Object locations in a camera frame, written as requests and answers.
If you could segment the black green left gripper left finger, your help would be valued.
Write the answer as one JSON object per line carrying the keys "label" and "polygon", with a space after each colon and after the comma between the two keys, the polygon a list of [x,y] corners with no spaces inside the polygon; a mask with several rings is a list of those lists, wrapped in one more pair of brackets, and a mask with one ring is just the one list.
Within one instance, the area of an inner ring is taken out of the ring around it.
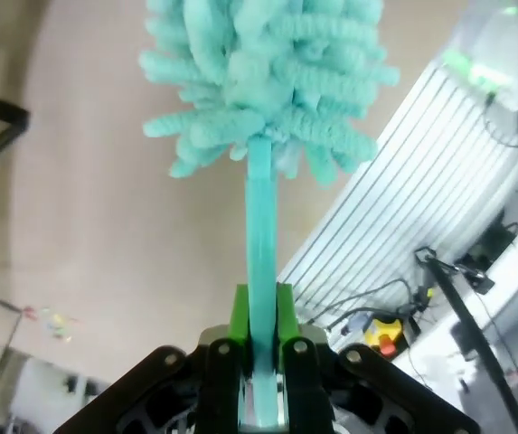
{"label": "black green left gripper left finger", "polygon": [[249,291],[235,291],[231,320],[205,329],[191,353],[156,348],[62,423],[59,433],[236,433],[250,372]]}

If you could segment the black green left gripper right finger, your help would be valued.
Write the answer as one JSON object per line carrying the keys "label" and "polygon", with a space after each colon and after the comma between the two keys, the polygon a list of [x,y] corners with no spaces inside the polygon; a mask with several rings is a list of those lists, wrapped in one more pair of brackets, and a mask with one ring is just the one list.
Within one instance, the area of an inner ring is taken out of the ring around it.
{"label": "black green left gripper right finger", "polygon": [[279,367],[292,433],[332,433],[336,410],[361,433],[478,433],[479,425],[364,344],[332,350],[325,332],[300,325],[292,287],[277,285]]}

